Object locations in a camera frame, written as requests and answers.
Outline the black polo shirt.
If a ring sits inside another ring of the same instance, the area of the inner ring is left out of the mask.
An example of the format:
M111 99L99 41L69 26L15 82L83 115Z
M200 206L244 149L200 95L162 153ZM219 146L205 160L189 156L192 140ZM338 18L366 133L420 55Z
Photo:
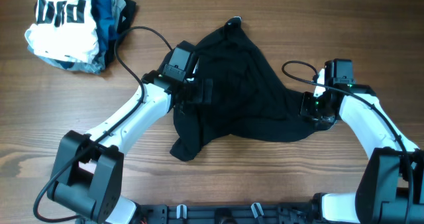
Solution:
M213 80L212 102L174 108L179 137L170 154L178 160L193 160L205 145L227 135L295 142L324 131L299 116L303 94L284 86L241 25L233 17L195 46L194 77Z

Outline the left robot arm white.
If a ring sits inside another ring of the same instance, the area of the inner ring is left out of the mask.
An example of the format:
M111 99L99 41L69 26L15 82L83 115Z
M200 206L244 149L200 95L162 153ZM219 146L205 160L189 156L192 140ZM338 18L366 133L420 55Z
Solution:
M138 80L134 95L110 118L85 134L60 141L42 194L92 223L142 223L139 204L121 195L125 155L176 104L211 100L210 79L176 78L155 70Z

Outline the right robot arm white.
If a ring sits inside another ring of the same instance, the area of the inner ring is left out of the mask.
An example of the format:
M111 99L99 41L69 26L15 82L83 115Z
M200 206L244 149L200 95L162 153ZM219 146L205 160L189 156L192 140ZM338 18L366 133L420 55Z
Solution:
M345 122L368 164L354 193L321 194L316 219L329 223L422 223L423 150L406 138L367 85L320 86L303 95L301 116L321 130Z

